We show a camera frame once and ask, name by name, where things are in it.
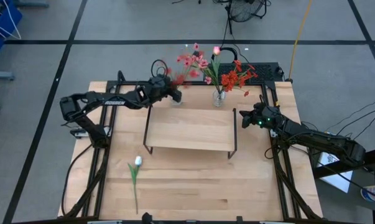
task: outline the yellow cable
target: yellow cable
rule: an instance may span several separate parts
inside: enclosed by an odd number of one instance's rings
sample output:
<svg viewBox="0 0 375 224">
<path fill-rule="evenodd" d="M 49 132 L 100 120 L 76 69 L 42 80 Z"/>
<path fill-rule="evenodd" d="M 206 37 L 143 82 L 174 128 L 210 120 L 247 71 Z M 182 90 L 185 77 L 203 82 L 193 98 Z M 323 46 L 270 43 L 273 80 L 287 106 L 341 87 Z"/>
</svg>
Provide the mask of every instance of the yellow cable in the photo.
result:
<svg viewBox="0 0 375 224">
<path fill-rule="evenodd" d="M 302 33 L 303 26 L 305 25 L 305 21 L 306 21 L 307 15 L 309 14 L 311 5 L 312 5 L 312 0 L 309 0 L 309 4 L 307 5 L 305 16 L 303 17 L 303 21 L 302 21 L 302 23 L 300 24 L 300 27 L 299 27 L 298 37 L 297 37 L 297 39 L 295 40 L 295 43 L 294 43 L 294 50 L 292 51 L 291 66 L 289 68 L 288 79 L 291 79 L 291 76 L 292 76 L 292 69 L 294 69 L 295 49 L 297 47 L 297 44 L 298 44 L 298 41 L 299 41 L 299 38 L 300 38 L 300 34 Z"/>
</svg>

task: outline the grey floor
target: grey floor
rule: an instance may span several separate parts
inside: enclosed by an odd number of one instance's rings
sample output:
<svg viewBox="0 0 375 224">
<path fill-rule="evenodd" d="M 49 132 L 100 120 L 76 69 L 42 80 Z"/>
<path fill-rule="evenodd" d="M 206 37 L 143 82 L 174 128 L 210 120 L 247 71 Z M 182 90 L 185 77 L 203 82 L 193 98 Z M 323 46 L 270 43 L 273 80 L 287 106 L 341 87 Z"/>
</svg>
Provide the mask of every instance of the grey floor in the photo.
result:
<svg viewBox="0 0 375 224">
<path fill-rule="evenodd" d="M 48 0 L 48 9 L 21 9 L 19 24 L 25 40 L 67 40 L 81 0 Z M 224 6 L 203 0 L 88 0 L 75 40 L 221 40 Z M 308 0 L 272 0 L 262 20 L 234 23 L 237 40 L 294 40 Z M 375 40 L 375 0 L 355 0 L 372 40 Z M 314 0 L 302 40 L 365 40 L 347 0 Z M 201 47 L 210 53 L 214 44 Z M 251 62 L 279 62 L 289 72 L 292 45 L 239 45 Z M 6 44 L 0 51 L 0 70 L 16 79 L 0 80 L 0 223 L 4 218 L 53 78 L 65 50 L 62 44 Z M 163 58 L 170 64 L 185 44 L 72 45 L 29 173 L 14 222 L 57 216 L 65 173 L 75 139 L 63 123 L 59 99 L 84 92 L 89 82 L 114 80 L 122 70 L 128 80 L 145 80 L 150 64 Z M 226 55 L 224 60 L 231 60 Z M 375 100 L 375 59 L 368 45 L 299 45 L 293 72 L 301 120 L 319 129 L 335 124 Z M 349 127 L 358 134 L 372 118 Z M 375 149 L 375 122 L 357 140 Z M 372 223 L 369 209 L 348 199 L 330 196 L 317 180 L 324 217 L 345 222 Z"/>
</svg>

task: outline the blue bin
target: blue bin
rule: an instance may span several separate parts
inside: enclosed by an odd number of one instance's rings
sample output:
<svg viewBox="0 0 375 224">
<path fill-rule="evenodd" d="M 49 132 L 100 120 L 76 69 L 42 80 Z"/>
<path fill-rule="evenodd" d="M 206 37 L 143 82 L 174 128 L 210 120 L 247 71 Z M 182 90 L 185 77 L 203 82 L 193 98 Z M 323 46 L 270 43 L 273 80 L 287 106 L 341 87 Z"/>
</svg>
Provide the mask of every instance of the blue bin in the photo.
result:
<svg viewBox="0 0 375 224">
<path fill-rule="evenodd" d="M 12 15 L 12 18 L 13 18 L 13 21 L 14 21 L 15 25 L 17 25 L 20 22 L 22 15 L 16 9 L 16 7 L 13 5 L 12 0 L 6 0 L 6 3 L 9 6 L 9 10 L 11 12 L 11 15 Z M 11 18 L 9 17 L 9 12 L 7 11 L 7 9 L 2 10 L 2 15 L 0 16 L 0 27 L 5 29 L 9 33 L 13 33 L 13 31 L 14 31 L 14 26 L 13 26 L 13 23 L 11 21 Z M 4 32 L 1 29 L 0 29 L 0 33 L 2 35 L 4 35 L 5 37 L 10 36 L 9 34 L 7 34 L 6 32 Z M 3 37 L 0 36 L 0 49 L 3 45 L 3 41 L 4 41 Z"/>
</svg>

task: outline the wooden shelf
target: wooden shelf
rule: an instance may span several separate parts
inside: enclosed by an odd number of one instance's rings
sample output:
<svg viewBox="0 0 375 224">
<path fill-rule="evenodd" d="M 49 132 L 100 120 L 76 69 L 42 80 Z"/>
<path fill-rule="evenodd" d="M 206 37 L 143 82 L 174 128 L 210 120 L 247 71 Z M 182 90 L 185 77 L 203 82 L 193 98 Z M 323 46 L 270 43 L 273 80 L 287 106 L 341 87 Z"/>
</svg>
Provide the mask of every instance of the wooden shelf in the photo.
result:
<svg viewBox="0 0 375 224">
<path fill-rule="evenodd" d="M 151 108 L 145 146 L 233 152 L 235 110 Z"/>
</svg>

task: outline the wooden platform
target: wooden platform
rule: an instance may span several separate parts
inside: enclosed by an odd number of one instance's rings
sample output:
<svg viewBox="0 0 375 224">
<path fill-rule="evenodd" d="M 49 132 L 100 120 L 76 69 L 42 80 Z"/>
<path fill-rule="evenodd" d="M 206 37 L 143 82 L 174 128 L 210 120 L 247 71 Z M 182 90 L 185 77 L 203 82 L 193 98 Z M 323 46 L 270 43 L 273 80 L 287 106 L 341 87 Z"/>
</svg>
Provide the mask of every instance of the wooden platform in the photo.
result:
<svg viewBox="0 0 375 224">
<path fill-rule="evenodd" d="M 234 151 L 234 113 L 221 110 L 151 108 L 146 145 Z"/>
<path fill-rule="evenodd" d="M 89 90 L 104 91 L 106 82 L 92 82 Z M 281 112 L 300 122 L 290 83 L 276 83 Z M 122 86 L 121 92 L 134 86 Z M 241 91 L 227 93 L 223 107 L 212 105 L 213 86 L 190 86 L 182 89 L 183 103 L 178 108 L 231 111 L 252 110 L 259 102 L 261 88 L 247 86 L 247 97 Z M 169 99 L 154 105 L 171 108 Z M 88 116 L 99 123 L 101 108 Z M 147 109 L 129 110 L 118 107 L 109 164 L 101 204 L 100 219 L 140 220 L 144 212 L 154 220 L 282 220 L 279 194 L 272 160 L 264 157 L 270 147 L 269 133 L 258 126 L 237 127 L 238 151 L 230 159 L 225 152 L 163 148 L 153 155 L 142 145 Z M 237 116 L 237 124 L 242 117 Z M 73 158 L 90 144 L 88 138 L 76 140 Z M 68 182 L 66 210 L 86 189 L 93 150 L 74 165 Z M 143 164 L 137 176 L 139 214 L 136 215 L 131 174 L 127 163 L 142 156 Z M 310 161 L 306 154 L 290 150 L 295 185 L 303 199 L 317 215 L 322 215 Z M 96 191 L 90 212 L 93 214 Z M 289 203 L 289 213 L 293 216 Z"/>
</svg>

